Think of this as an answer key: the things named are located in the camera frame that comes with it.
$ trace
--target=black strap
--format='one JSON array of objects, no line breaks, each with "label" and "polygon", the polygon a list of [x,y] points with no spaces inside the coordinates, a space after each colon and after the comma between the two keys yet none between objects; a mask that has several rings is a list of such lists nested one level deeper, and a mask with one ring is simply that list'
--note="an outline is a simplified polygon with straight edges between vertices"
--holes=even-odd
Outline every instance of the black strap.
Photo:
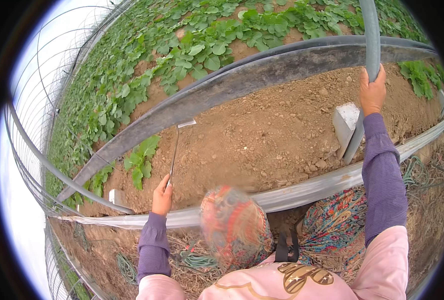
[{"label": "black strap", "polygon": [[290,231],[293,243],[293,255],[289,256],[289,247],[287,246],[287,236],[284,232],[280,232],[279,242],[277,243],[277,249],[275,252],[275,262],[283,263],[290,262],[296,263],[299,260],[299,239],[295,231]]}]

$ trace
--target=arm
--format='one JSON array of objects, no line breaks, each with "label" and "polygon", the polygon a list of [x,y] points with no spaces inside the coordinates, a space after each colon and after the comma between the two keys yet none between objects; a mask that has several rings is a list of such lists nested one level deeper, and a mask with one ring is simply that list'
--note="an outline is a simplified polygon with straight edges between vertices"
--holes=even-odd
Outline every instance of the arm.
[{"label": "arm", "polygon": [[170,277],[169,265],[169,241],[167,239],[167,228],[165,216],[171,208],[172,185],[165,189],[170,175],[166,175],[154,191],[152,211],[148,215],[140,238],[138,240],[138,268],[137,282],[148,275],[162,274]]},{"label": "arm", "polygon": [[400,172],[400,154],[395,149],[380,115],[385,99],[385,70],[369,83],[367,71],[360,76],[360,103],[365,114],[365,151],[362,178],[367,196],[365,247],[382,231],[405,226],[407,196]]}]

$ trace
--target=small stone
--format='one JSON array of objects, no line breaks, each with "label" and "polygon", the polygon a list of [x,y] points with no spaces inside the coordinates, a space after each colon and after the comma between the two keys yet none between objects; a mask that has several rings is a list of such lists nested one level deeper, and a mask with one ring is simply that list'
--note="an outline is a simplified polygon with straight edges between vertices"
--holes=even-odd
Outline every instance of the small stone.
[{"label": "small stone", "polygon": [[327,89],[325,87],[323,87],[320,90],[318,90],[318,93],[321,94],[322,96],[328,95],[328,91],[327,91]]},{"label": "small stone", "polygon": [[327,163],[325,162],[325,160],[322,160],[322,159],[317,161],[315,163],[315,165],[320,169],[325,169],[328,166]]}]

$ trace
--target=person's left hand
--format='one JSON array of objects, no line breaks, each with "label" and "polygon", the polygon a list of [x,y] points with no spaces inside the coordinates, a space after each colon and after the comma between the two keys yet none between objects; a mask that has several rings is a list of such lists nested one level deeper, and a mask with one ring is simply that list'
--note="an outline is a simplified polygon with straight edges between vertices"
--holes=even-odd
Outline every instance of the person's left hand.
[{"label": "person's left hand", "polygon": [[172,184],[167,188],[170,174],[165,175],[159,186],[154,190],[154,200],[152,202],[152,213],[166,217],[172,207]]}]

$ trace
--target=sky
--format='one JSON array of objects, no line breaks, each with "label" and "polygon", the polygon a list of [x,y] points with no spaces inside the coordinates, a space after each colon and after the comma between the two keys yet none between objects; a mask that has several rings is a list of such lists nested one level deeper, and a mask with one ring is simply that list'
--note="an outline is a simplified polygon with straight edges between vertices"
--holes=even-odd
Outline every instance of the sky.
[{"label": "sky", "polygon": [[[74,8],[87,5],[107,6],[107,0],[61,0],[42,18],[18,57],[12,73],[10,87],[14,95],[14,105],[22,126],[30,139],[38,147],[41,140],[41,122],[47,98],[40,84],[40,77],[48,90],[54,80],[57,69],[64,63],[64,53],[57,54],[75,46],[75,41],[84,39],[84,31],[74,30],[85,28],[105,9],[80,8],[57,17],[48,23],[40,35],[36,34],[43,24],[53,17]],[[32,59],[39,49],[40,74],[37,72],[37,57]],[[15,250],[20,265],[38,291],[42,299],[51,299],[45,266],[45,216],[33,195],[22,181],[15,165],[15,159],[9,144],[8,135],[0,116],[0,207],[9,241]],[[18,136],[14,144],[24,165],[31,175],[40,183],[39,161],[28,150]]]}]

